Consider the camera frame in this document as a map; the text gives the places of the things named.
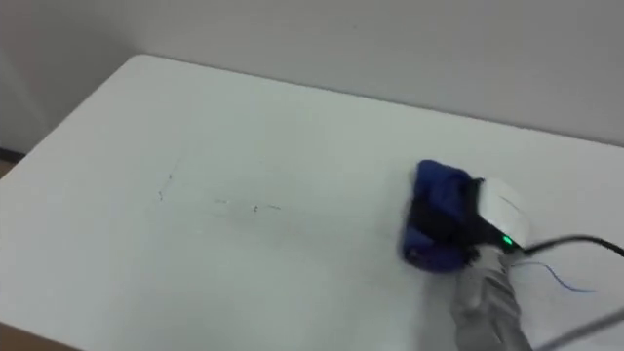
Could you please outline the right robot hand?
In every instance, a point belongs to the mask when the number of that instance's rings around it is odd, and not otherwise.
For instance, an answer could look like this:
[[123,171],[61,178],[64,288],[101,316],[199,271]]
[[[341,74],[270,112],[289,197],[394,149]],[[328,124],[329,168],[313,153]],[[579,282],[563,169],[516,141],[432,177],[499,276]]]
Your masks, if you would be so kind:
[[408,228],[434,247],[470,252],[494,246],[507,254],[522,251],[530,231],[519,197],[495,178],[449,178],[418,190]]

